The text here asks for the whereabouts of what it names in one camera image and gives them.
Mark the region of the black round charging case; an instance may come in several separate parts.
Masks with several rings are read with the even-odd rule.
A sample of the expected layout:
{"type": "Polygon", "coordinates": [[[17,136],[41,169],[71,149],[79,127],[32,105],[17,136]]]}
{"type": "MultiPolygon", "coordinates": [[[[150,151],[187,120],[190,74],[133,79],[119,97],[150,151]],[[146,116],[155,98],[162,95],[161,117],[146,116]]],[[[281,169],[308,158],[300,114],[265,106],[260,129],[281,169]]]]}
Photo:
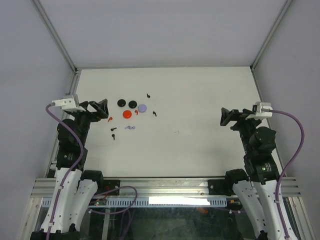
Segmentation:
{"type": "Polygon", "coordinates": [[[119,99],[117,105],[122,108],[126,105],[126,101],[124,99],[119,99]]]}

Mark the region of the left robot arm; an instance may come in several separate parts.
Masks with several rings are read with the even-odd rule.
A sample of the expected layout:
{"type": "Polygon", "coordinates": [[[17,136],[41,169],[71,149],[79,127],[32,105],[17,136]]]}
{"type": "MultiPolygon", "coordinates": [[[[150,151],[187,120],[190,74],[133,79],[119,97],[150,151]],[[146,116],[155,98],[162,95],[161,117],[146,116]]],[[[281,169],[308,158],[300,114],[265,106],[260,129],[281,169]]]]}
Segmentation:
{"type": "Polygon", "coordinates": [[[76,95],[52,101],[46,112],[58,122],[55,186],[46,217],[32,240],[78,240],[94,194],[105,188],[100,170],[85,170],[85,143],[92,123],[108,119],[108,101],[79,102],[76,95]]]}

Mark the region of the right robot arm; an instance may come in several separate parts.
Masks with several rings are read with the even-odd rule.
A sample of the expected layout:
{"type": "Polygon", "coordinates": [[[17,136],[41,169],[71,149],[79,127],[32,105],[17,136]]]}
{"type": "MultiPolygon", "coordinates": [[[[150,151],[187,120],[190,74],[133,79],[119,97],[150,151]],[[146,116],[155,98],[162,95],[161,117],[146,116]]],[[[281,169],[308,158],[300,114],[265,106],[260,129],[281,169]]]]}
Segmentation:
{"type": "Polygon", "coordinates": [[[234,121],[232,131],[239,132],[245,152],[244,169],[225,173],[223,193],[240,200],[258,240],[295,240],[297,236],[285,213],[281,178],[272,156],[276,131],[261,126],[272,117],[268,103],[257,102],[252,110],[221,109],[220,125],[234,121]]]}

